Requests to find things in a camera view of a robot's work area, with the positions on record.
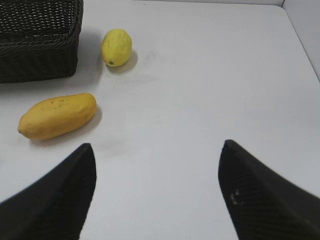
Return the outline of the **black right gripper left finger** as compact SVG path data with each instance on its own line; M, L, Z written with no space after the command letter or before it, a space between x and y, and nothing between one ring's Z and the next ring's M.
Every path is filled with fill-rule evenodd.
M2 240L78 240L96 188L94 151L80 145L42 178L0 204Z

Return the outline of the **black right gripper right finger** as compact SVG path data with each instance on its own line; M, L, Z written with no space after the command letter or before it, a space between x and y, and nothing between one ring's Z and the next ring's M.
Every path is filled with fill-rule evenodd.
M234 140L224 142L218 181L238 239L320 238L320 199L277 174Z

